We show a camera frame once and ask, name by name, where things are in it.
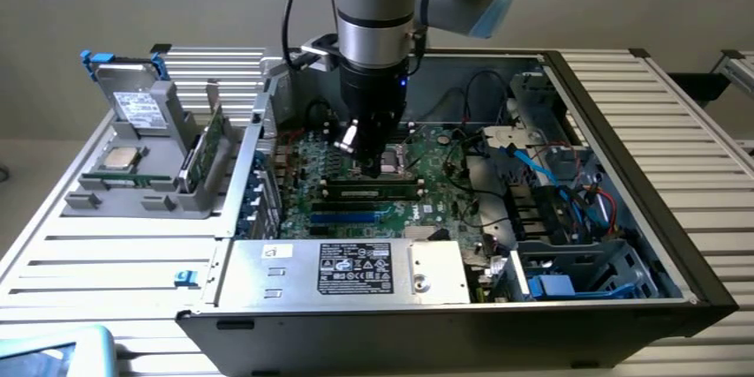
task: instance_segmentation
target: gray wall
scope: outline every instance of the gray wall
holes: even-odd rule
[[[155,42],[277,44],[285,0],[0,0],[0,138],[81,139],[105,102],[81,49],[143,55]],[[754,48],[752,0],[516,0],[488,41],[434,46],[644,47],[674,70],[706,71],[722,48]],[[328,0],[296,0],[291,40],[331,30]],[[736,111],[723,111],[723,115]]]

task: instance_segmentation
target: warning label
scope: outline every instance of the warning label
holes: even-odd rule
[[[389,243],[321,244],[316,289],[323,295],[392,293]]]
[[[160,130],[167,128],[163,112],[149,93],[113,92],[113,96],[133,128]]]

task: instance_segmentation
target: blue ram slot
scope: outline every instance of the blue ram slot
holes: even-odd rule
[[[363,214],[313,214],[309,217],[312,224],[332,223],[372,223],[377,220],[376,212],[365,212]]]

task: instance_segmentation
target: motherboard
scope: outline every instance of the motherboard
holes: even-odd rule
[[[456,131],[430,125],[399,133],[381,155],[377,178],[361,175],[323,134],[293,133],[276,155],[285,210],[280,238],[435,236],[475,249],[476,196],[448,181],[470,187],[462,149],[454,149]]]

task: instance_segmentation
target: metal rail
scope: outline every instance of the metal rail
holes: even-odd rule
[[[658,341],[603,376],[751,375],[754,370],[754,178],[735,143],[687,102],[650,60],[626,50],[564,50],[578,78],[740,311],[696,337]],[[200,114],[205,77],[220,86],[235,124],[247,124],[264,58],[261,49],[173,48],[165,57],[179,98]],[[173,314],[203,287],[176,289],[180,269],[207,272],[224,197],[200,221],[61,218],[60,193],[109,137],[100,125],[45,204],[0,261],[0,339],[101,322],[116,336],[123,374],[217,376]],[[510,375],[576,376],[583,370]]]

